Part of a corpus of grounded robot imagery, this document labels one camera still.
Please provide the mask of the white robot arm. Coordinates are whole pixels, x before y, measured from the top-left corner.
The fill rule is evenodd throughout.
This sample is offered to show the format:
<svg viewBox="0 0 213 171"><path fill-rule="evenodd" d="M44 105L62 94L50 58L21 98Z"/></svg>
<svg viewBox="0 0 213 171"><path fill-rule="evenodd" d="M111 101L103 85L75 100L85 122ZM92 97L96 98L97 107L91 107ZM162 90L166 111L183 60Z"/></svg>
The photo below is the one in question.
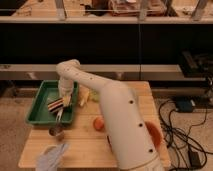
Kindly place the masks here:
<svg viewBox="0 0 213 171"><path fill-rule="evenodd" d="M59 91L76 81L99 93L101 114L113 154L121 171L165 171L139 109L134 91L125 83L80 69L78 60L56 65Z"/></svg>

